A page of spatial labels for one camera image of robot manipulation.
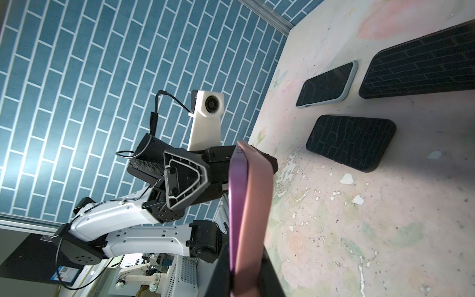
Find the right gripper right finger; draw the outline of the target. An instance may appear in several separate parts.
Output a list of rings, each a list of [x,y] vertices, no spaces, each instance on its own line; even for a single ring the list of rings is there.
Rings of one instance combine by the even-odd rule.
[[[260,297],[286,296],[266,249],[263,250],[261,269],[258,278],[258,287]]]

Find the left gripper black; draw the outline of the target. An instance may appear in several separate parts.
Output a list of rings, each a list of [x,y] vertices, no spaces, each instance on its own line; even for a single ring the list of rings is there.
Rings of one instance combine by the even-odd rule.
[[[210,147],[189,152],[166,149],[163,160],[148,159],[142,172],[152,185],[150,197],[142,204],[158,222],[181,219],[189,206],[220,199],[227,192],[230,160],[236,146]]]

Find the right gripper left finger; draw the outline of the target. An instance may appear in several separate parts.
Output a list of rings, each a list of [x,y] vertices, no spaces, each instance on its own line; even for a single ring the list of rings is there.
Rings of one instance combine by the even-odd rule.
[[[230,244],[225,238],[214,272],[214,296],[230,296]]]

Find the pink phone case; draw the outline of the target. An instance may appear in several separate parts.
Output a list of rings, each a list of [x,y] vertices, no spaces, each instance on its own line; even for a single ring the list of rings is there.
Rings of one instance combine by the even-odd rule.
[[[272,164],[260,151],[239,141],[248,162],[246,201],[242,214],[232,297],[258,297],[258,278],[268,216],[273,198]]]

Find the black phone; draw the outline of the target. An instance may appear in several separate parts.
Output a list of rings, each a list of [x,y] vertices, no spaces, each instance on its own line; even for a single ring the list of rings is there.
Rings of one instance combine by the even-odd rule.
[[[467,21],[378,52],[359,96],[379,99],[474,87],[475,22]]]
[[[315,122],[306,149],[369,173],[378,167],[396,131],[396,124],[388,119],[322,115]]]
[[[233,288],[242,214],[246,201],[248,162],[240,146],[236,146],[230,160],[229,211],[230,211],[230,282]]]

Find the blue phone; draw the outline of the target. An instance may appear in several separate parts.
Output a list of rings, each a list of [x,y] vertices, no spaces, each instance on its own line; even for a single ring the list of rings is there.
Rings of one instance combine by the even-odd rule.
[[[357,69],[357,61],[352,61],[306,80],[296,107],[307,108],[343,101],[351,89]]]

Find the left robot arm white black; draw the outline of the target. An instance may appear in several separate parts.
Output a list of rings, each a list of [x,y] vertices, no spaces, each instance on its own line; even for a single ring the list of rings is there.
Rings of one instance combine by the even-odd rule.
[[[229,246],[230,270],[258,269],[264,250],[277,159],[247,142],[188,151],[154,140],[132,170],[148,186],[123,198],[84,198],[53,235],[58,251],[80,265],[133,252],[165,252],[214,262]],[[176,226],[193,205],[229,199],[229,229],[196,220]]]

